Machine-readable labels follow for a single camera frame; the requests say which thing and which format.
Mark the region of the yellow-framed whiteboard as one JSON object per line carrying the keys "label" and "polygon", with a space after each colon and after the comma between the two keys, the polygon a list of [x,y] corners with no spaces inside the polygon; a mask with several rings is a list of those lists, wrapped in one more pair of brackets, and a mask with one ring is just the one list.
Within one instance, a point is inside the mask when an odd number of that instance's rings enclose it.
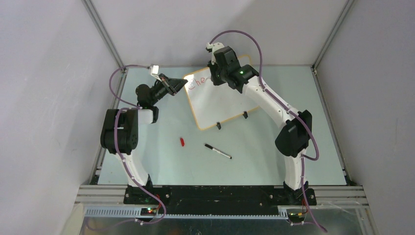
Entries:
{"label": "yellow-framed whiteboard", "polygon": [[232,118],[258,108],[247,96],[231,89],[226,83],[215,86],[209,68],[189,74],[184,86],[187,99],[199,130],[207,130]]}

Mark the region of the black capped marker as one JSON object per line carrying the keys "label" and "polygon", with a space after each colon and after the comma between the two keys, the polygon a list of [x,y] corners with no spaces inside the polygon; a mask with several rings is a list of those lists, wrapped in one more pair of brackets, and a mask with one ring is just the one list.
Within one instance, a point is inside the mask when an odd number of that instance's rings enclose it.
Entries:
{"label": "black capped marker", "polygon": [[229,155],[229,154],[227,154],[227,153],[225,153],[225,152],[223,152],[223,151],[221,151],[221,150],[219,150],[219,149],[217,149],[217,148],[215,148],[215,147],[213,147],[213,146],[211,146],[211,145],[209,145],[207,143],[205,143],[204,146],[206,148],[208,148],[208,149],[210,149],[210,150],[212,150],[212,151],[214,151],[214,152],[222,155],[222,156],[225,156],[228,159],[232,159],[232,156],[231,155]]}

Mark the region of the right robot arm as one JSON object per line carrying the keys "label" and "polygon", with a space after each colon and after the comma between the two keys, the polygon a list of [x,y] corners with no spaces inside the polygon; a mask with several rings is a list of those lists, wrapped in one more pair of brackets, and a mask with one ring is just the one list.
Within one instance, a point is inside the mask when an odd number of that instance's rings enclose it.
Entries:
{"label": "right robot arm", "polygon": [[290,106],[260,79],[251,65],[241,65],[235,51],[222,43],[207,44],[211,54],[208,67],[215,86],[227,84],[231,89],[250,98],[274,121],[280,132],[275,140],[278,151],[284,155],[285,200],[292,205],[304,199],[301,187],[305,183],[301,157],[311,139],[312,115]]}

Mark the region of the aluminium frame front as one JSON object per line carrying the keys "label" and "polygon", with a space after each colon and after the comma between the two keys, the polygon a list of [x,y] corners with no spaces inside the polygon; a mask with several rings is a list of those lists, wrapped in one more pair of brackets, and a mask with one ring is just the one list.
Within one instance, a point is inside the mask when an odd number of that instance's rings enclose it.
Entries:
{"label": "aluminium frame front", "polygon": [[84,185],[79,188],[76,203],[86,207],[87,216],[145,218],[202,218],[202,219],[288,219],[301,211],[309,215],[318,209],[355,210],[359,216],[367,214],[369,204],[361,186],[310,186],[317,204],[309,205],[306,198],[302,206],[279,206],[277,215],[168,215],[160,213],[154,205],[126,205],[123,203],[127,185]]}

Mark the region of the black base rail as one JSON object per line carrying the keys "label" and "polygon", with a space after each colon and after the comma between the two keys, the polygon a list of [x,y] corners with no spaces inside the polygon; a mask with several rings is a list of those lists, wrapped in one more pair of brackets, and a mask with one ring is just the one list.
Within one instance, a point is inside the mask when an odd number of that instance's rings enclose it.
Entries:
{"label": "black base rail", "polygon": [[317,204],[312,188],[292,190],[287,186],[153,186],[150,195],[128,186],[126,205],[154,205],[168,215],[277,215],[279,206]]}

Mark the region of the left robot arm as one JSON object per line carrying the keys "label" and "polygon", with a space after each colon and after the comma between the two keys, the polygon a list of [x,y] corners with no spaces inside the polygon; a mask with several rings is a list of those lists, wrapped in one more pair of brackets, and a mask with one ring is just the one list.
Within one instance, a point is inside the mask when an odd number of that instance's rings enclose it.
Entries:
{"label": "left robot arm", "polygon": [[108,109],[105,115],[100,143],[109,153],[118,155],[128,177],[128,185],[139,187],[136,198],[143,204],[154,200],[155,191],[147,186],[150,176],[142,165],[134,163],[133,152],[138,146],[139,126],[154,124],[159,118],[157,102],[166,95],[176,95],[187,83],[186,79],[170,78],[163,73],[153,86],[136,87],[137,103],[132,108]]}

